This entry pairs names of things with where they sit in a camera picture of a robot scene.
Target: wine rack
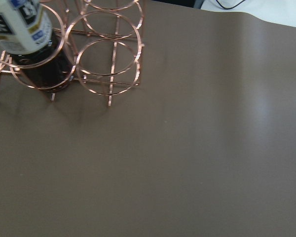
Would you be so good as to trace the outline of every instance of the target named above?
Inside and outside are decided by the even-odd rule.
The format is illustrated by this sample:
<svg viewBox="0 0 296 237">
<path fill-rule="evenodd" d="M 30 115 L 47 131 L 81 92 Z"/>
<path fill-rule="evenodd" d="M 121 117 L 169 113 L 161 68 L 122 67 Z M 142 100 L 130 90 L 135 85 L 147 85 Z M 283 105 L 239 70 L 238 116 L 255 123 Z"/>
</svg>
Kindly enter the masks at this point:
<svg viewBox="0 0 296 237">
<path fill-rule="evenodd" d="M 87 91 L 104 96 L 107 105 L 111 106 L 114 96 L 140 85 L 146 0 L 40 2 L 56 19 L 54 31 L 60 37 L 57 49 L 45 60 L 26 66 L 13 64 L 12 58 L 3 51 L 0 55 L 0 77 L 2 74 L 10 75 L 22 85 L 41 91 L 54 101 L 57 94 L 45 93 L 46 87 L 33 85 L 22 69 L 39 67 L 63 49 L 73 65 L 72 70 L 52 88 L 68 80 L 79 82 Z"/>
</svg>

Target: bottle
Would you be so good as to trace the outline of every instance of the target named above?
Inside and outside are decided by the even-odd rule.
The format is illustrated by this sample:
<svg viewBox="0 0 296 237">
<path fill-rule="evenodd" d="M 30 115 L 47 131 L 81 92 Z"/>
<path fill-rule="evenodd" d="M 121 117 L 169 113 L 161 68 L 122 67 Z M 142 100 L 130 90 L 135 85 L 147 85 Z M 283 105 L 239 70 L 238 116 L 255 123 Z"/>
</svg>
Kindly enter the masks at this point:
<svg viewBox="0 0 296 237">
<path fill-rule="evenodd" d="M 58 47 L 58 37 L 39 0 L 0 0 L 0 46 L 17 65 L 30 65 L 49 57 Z M 57 92 L 68 86 L 72 65 L 63 50 L 50 62 L 21 69 L 36 87 Z"/>
</svg>

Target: metal ring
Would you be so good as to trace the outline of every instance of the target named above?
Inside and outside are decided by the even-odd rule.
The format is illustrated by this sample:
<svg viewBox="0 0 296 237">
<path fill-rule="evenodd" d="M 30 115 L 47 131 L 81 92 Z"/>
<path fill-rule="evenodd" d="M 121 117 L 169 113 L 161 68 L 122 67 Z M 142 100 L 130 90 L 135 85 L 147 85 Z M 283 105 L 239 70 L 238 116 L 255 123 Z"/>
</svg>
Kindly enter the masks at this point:
<svg viewBox="0 0 296 237">
<path fill-rule="evenodd" d="M 15 78 L 19 83 L 21 83 L 22 85 L 27 86 L 27 87 L 29 87 L 29 88 L 35 88 L 35 89 L 38 89 L 38 90 L 48 90 L 48 89 L 56 88 L 56 87 L 58 87 L 58 86 L 64 84 L 66 81 L 68 81 L 69 78 L 71 78 L 71 76 L 73 75 L 73 73 L 74 73 L 74 71 L 75 71 L 75 64 L 73 64 L 73 67 L 72 67 L 70 73 L 66 76 L 66 78 L 65 78 L 62 82 L 58 83 L 57 85 L 46 86 L 46 87 L 35 87 L 35 86 L 32 86 L 32 85 L 29 85 L 29 84 L 23 82 L 22 80 L 20 80 L 20 78 L 16 75 L 16 73 L 15 73 L 13 67 L 10 67 L 10 71 L 11 71 L 12 75 L 14 76 L 14 78 Z"/>
<path fill-rule="evenodd" d="M 78 76 L 78 80 L 79 80 L 79 82 L 80 82 L 81 85 L 82 85 L 84 88 L 86 88 L 88 91 L 90 91 L 90 92 L 92 92 L 92 93 L 94 93 L 94 94 L 98 94 L 98 95 L 113 96 L 113 95 L 119 95 L 119 94 L 121 94 L 121 93 L 124 93 L 124 92 L 128 91 L 129 89 L 131 89 L 131 88 L 136 84 L 136 82 L 138 81 L 139 75 L 140 75 L 140 63 L 139 63 L 139 61 L 136 61 L 136 74 L 135 74 L 135 78 L 134 78 L 134 80 L 133 80 L 133 83 L 132 83 L 129 87 L 125 88 L 124 90 L 119 91 L 119 92 L 115 92 L 115 93 L 100 93 L 100 92 L 97 92 L 97 91 L 95 91 L 95 90 L 93 90 L 93 89 L 90 89 L 90 88 L 86 85 L 86 83 L 84 83 L 84 79 L 81 78 L 80 70 L 77 70 L 76 73 L 77 73 L 77 76 Z"/>
<path fill-rule="evenodd" d="M 136 62 L 139 58 L 140 58 L 140 55 L 142 53 L 142 39 L 141 39 L 141 36 L 138 32 L 138 30 L 136 29 L 136 26 L 125 16 L 121 15 L 121 14 L 118 14 L 116 12 L 112 12 L 112 11 L 107 11 L 107 10 L 95 10 L 95 11 L 91 11 L 91 12 L 88 12 L 84 15 L 80 15 L 78 17 L 76 17 L 72 22 L 71 24 L 68 26 L 67 28 L 67 31 L 66 31 L 66 34 L 65 34 L 65 41 L 67 42 L 68 41 L 68 38 L 69 38 L 69 35 L 71 33 L 71 30 L 73 29 L 73 27 L 76 25 L 76 23 L 78 21 L 80 21 L 81 19 L 83 19 L 84 17 L 87 17 L 87 16 L 90 16 L 92 14 L 97 14 L 97 13 L 107 13 L 107 14 L 112 14 L 112 15 L 116 15 L 116 16 L 119 16 L 120 18 L 124 19 L 126 22 L 128 22 L 134 29 L 134 32 L 136 34 L 136 37 L 137 37 L 137 54 L 134 55 L 134 60 L 133 60 L 133 63 Z"/>
<path fill-rule="evenodd" d="M 124 5 L 124 6 L 121 6 L 121 7 L 113 7 L 113 8 L 110 8 L 110 7 L 101 7 L 97 4 L 94 4 L 92 3 L 91 1 L 92 0 L 83 0 L 86 4 L 96 8 L 96 9 L 102 9 L 102 10 L 111 10 L 111 11 L 119 11 L 119 10 L 123 10 L 123 9 L 127 9 L 129 7 L 131 7 L 132 5 L 134 5 L 135 3 L 139 2 L 139 0 L 132 0 L 130 3 Z"/>
<path fill-rule="evenodd" d="M 21 69 L 30 69 L 30 68 L 35 68 L 35 67 L 39 67 L 41 65 L 44 65 L 48 62 L 50 62 L 51 60 L 53 60 L 57 55 L 58 53 L 60 52 L 60 50 L 62 49 L 62 47 L 64 46 L 65 44 L 65 27 L 64 27 L 64 23 L 62 21 L 62 19 L 60 18 L 60 16 L 58 15 L 58 13 L 53 10 L 51 7 L 49 6 L 46 6 L 44 4 L 42 4 L 43 7 L 45 7 L 46 9 L 50 10 L 58 19 L 59 23 L 60 23 L 60 28 L 61 28 L 61 40 L 58 44 L 58 47 L 56 48 L 56 50 L 53 52 L 52 55 L 50 55 L 48 58 L 38 62 L 38 63 L 34 63 L 34 64 L 29 64 L 29 65 L 16 65 L 16 64 L 11 64 L 11 63 L 7 63 L 7 62 L 4 62 L 3 60 L 0 59 L 0 62 L 9 66 L 9 67 L 12 67 L 12 68 L 21 68 Z"/>
<path fill-rule="evenodd" d="M 129 63 L 125 68 L 123 68 L 122 70 L 118 71 L 118 72 L 115 72 L 115 73 L 108 73 L 108 74 L 102 74 L 102 73 L 95 73 L 93 71 L 88 71 L 86 70 L 84 67 L 82 67 L 80 65 L 80 60 L 81 60 L 81 57 L 82 55 L 84 54 L 84 52 L 86 51 L 87 48 L 91 47 L 92 45 L 96 44 L 96 43 L 99 43 L 99 42 L 102 42 L 102 41 L 112 41 L 112 42 L 116 42 L 124 47 L 126 47 L 131 53 L 133 53 L 133 56 L 135 57 L 136 54 L 134 53 L 134 51 L 128 46 L 126 45 L 125 43 L 122 43 L 122 42 L 119 42 L 115 39 L 98 39 L 98 40 L 95 40 L 95 41 L 92 41 L 90 42 L 89 44 L 85 45 L 82 50 L 80 50 L 77 58 L 76 58 L 76 61 L 75 61 L 75 64 L 79 67 L 79 69 L 84 72 L 84 73 L 87 73 L 87 74 L 92 74 L 92 75 L 95 75 L 95 76 L 104 76 L 104 77 L 109 77 L 109 76 L 115 76 L 115 75 L 118 75 L 118 74 L 122 74 L 126 71 L 128 71 L 129 69 L 131 69 L 131 67 L 133 66 L 133 64 L 135 63 L 136 60 L 133 60 L 131 61 L 131 63 Z"/>
<path fill-rule="evenodd" d="M 87 10 L 87 7 L 88 7 L 89 4 L 87 4 L 87 6 L 85 7 L 84 11 L 82 12 L 82 14 L 84 14 Z M 144 21 L 144 13 L 143 13 L 143 9 L 142 9 L 142 6 L 139 4 L 139 2 L 136 2 L 136 5 L 139 9 L 139 13 L 140 13 L 140 20 L 139 20 L 139 23 L 137 24 L 136 26 L 136 29 L 138 30 L 142 24 L 143 24 L 143 21 Z M 127 38 L 127 37 L 130 37 L 134 34 L 134 31 L 131 31 L 130 33 L 124 35 L 124 36 L 119 36 L 119 35 L 108 35 L 108 34 L 104 34 L 104 33 L 99 33 L 97 32 L 92 26 L 91 24 L 89 23 L 89 21 L 86 19 L 86 17 L 83 18 L 85 24 L 87 25 L 87 27 L 92 30 L 94 33 L 98 34 L 99 36 L 101 37 L 104 37 L 104 38 L 109 38 L 109 39 L 124 39 L 124 38 Z"/>
</svg>

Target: black cable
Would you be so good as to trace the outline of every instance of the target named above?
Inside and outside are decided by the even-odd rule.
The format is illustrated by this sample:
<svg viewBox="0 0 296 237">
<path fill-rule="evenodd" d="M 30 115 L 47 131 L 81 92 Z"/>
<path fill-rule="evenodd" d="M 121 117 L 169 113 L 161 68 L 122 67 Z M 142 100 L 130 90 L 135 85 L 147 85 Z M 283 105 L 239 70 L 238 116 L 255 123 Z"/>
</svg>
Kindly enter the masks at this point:
<svg viewBox="0 0 296 237">
<path fill-rule="evenodd" d="M 235 6 L 232 6 L 232 7 L 225 7 L 225 6 L 223 6 L 218 0 L 216 0 L 216 2 L 223 8 L 223 9 L 225 9 L 225 10 L 230 10 L 230 9 L 233 9 L 233 8 L 235 8 L 236 6 L 238 6 L 238 5 L 240 5 L 241 3 L 243 3 L 245 0 L 242 0 L 241 2 L 239 2 L 237 5 L 235 5 Z"/>
</svg>

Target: table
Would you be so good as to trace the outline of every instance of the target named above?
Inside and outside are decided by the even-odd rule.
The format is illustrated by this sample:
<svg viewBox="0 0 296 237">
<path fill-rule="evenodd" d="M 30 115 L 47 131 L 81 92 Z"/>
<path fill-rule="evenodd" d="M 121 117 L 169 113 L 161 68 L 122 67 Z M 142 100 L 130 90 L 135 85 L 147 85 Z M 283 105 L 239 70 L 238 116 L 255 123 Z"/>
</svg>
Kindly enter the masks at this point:
<svg viewBox="0 0 296 237">
<path fill-rule="evenodd" d="M 143 57 L 111 108 L 2 80 L 0 237 L 296 237 L 296 28 L 148 1 Z"/>
</svg>

